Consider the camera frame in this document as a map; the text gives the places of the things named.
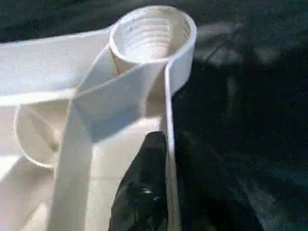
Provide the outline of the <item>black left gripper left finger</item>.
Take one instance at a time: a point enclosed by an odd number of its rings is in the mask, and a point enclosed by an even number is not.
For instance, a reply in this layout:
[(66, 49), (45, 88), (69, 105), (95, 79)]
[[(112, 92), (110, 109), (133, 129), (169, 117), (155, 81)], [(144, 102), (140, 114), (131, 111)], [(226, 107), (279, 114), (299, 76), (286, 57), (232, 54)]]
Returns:
[(110, 231), (167, 230), (166, 155), (164, 133), (148, 133), (117, 189)]

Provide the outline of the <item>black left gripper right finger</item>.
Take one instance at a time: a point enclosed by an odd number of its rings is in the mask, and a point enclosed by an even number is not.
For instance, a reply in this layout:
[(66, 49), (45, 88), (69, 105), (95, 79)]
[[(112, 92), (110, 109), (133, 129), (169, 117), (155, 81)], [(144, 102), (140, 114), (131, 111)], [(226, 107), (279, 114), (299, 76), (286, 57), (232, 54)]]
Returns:
[(190, 132), (175, 135), (178, 173), (193, 231), (253, 231), (255, 213), (223, 158)]

